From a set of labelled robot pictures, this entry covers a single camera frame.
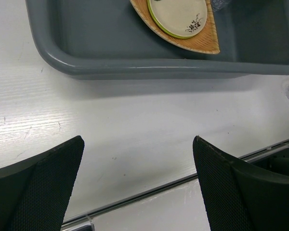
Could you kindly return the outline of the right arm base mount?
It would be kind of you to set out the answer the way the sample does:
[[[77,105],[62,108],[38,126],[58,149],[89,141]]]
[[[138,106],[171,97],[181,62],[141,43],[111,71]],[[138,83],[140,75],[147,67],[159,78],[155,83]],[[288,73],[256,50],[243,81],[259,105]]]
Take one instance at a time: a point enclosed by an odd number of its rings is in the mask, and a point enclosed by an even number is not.
[[[266,156],[252,160],[251,163],[265,170],[289,176],[289,147],[270,152]]]

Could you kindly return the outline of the woven bamboo fan plate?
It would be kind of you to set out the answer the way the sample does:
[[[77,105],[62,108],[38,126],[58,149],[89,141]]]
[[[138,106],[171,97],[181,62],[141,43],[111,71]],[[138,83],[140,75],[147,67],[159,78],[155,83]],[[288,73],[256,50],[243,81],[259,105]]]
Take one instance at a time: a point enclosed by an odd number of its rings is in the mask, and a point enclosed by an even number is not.
[[[131,0],[143,22],[168,43],[187,51],[218,54],[209,0]]]

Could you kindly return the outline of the clear glass cup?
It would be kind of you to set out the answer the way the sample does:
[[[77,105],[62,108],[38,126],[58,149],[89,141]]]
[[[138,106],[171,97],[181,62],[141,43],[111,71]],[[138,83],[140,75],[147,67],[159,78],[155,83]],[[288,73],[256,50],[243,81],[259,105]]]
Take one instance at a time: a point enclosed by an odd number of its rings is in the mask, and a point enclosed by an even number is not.
[[[230,2],[231,0],[211,0],[212,10],[217,12],[226,7]]]

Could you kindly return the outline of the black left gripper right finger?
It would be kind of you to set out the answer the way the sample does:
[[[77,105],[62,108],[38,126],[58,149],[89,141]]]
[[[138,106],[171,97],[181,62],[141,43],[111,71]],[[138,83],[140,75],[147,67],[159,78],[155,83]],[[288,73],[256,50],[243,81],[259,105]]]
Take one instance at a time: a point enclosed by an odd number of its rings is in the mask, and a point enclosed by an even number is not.
[[[201,137],[193,141],[198,182],[213,231],[289,231],[289,176],[236,158]]]

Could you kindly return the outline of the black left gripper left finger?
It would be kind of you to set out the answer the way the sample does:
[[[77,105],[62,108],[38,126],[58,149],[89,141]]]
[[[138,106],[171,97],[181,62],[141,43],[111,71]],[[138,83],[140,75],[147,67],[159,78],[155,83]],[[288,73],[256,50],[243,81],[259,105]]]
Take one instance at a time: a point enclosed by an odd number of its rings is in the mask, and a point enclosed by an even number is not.
[[[83,151],[76,136],[0,168],[0,231],[59,231]]]

